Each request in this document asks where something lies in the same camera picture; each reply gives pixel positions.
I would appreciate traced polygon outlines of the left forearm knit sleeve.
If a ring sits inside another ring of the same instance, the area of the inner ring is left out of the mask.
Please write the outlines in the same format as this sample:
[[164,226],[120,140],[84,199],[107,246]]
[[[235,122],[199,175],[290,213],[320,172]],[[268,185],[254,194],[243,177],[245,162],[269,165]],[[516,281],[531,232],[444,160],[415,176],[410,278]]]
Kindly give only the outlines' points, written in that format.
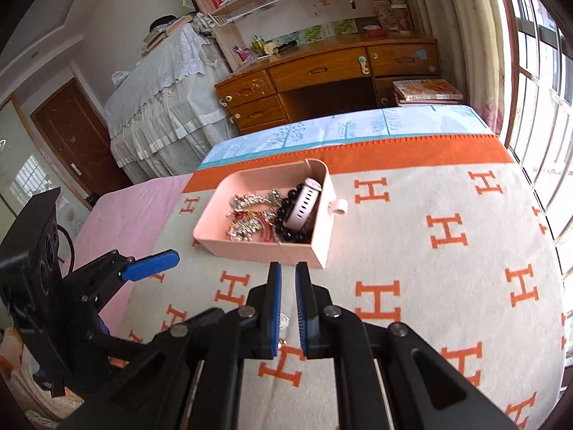
[[8,327],[1,334],[0,353],[1,376],[35,429],[56,429],[83,405],[83,399],[68,389],[62,397],[52,398],[34,382],[33,357],[15,328]]

